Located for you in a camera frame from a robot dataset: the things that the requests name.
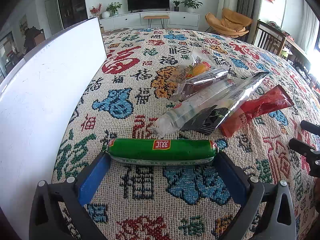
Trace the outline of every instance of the woven fabric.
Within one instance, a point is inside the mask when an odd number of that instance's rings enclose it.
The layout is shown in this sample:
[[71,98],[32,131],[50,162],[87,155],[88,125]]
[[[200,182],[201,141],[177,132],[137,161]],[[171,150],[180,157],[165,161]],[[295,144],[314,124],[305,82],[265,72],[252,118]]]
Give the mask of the woven fabric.
[[[103,35],[108,59],[98,70],[70,119],[53,171],[53,183],[77,176],[112,138],[154,138],[153,122],[178,102],[168,99],[175,85],[166,82],[195,50],[217,67],[231,67],[228,78],[241,80],[270,71],[251,99],[280,84],[293,107],[265,114],[227,139],[177,131],[166,139],[210,139],[248,175],[262,182],[288,182],[295,206],[298,239],[315,219],[314,178],[304,157],[288,148],[296,137],[319,149],[319,137],[300,122],[319,124],[320,105],[299,74],[283,59],[247,43],[190,30],[147,29]],[[72,234],[68,211],[63,208]],[[231,222],[236,205],[211,164],[183,167],[125,165],[112,161],[91,203],[85,208],[108,239],[217,239]],[[262,215],[257,213],[246,238]]]

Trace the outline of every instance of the dark clothing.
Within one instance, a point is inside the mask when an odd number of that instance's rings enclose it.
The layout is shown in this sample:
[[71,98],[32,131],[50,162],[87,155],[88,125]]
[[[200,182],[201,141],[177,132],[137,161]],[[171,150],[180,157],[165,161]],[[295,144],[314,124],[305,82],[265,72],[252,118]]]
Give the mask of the dark clothing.
[[36,27],[32,27],[27,31],[26,40],[24,41],[23,46],[27,49],[26,53],[32,50],[35,47],[34,38],[41,33],[40,30]]

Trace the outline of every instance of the butterfly chair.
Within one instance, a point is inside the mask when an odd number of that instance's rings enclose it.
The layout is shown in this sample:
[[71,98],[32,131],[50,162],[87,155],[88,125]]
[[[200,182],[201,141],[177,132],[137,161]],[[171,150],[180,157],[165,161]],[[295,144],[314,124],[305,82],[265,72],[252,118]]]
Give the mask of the butterfly chair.
[[212,13],[208,13],[205,19],[217,33],[230,38],[238,38],[247,34],[249,31],[246,31],[245,27],[252,23],[252,19],[227,8],[222,10],[221,20],[218,20]]

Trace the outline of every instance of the plastic wrapper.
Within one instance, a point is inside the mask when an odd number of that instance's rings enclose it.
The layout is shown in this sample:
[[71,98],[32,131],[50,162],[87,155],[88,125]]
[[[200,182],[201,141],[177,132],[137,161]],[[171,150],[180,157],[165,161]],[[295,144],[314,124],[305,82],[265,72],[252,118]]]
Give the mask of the plastic wrapper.
[[214,68],[214,66],[215,64],[206,58],[204,54],[195,51],[191,54],[189,59],[177,67],[167,81],[178,85],[186,79],[192,78]]
[[210,140],[113,139],[108,144],[112,159],[139,165],[195,165],[213,160],[219,152]]
[[236,84],[231,79],[220,80],[187,100],[176,105],[159,117],[150,128],[158,137],[179,130],[188,120],[201,110],[208,108],[223,95],[234,89]]
[[225,94],[207,109],[203,109],[187,122],[181,130],[194,130],[209,135],[228,116],[231,116],[262,83],[269,72],[258,72],[248,77],[235,89]]
[[245,126],[253,118],[293,105],[294,103],[282,86],[277,85],[260,98],[245,102],[221,124],[221,131],[224,136],[231,137],[235,131]]
[[214,82],[227,78],[229,69],[228,66],[224,66],[206,71],[185,80],[183,83],[178,84],[177,89],[170,100],[185,100],[200,90],[212,85]]

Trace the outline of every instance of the round white vase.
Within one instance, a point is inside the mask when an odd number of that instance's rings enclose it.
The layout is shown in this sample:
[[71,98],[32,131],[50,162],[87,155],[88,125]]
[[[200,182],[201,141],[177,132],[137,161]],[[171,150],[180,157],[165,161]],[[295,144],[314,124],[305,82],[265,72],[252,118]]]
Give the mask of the round white vase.
[[110,12],[105,11],[105,12],[102,13],[102,18],[103,19],[108,18],[108,17],[110,17]]
[[187,12],[188,13],[195,13],[196,9],[194,9],[193,7],[187,7]]

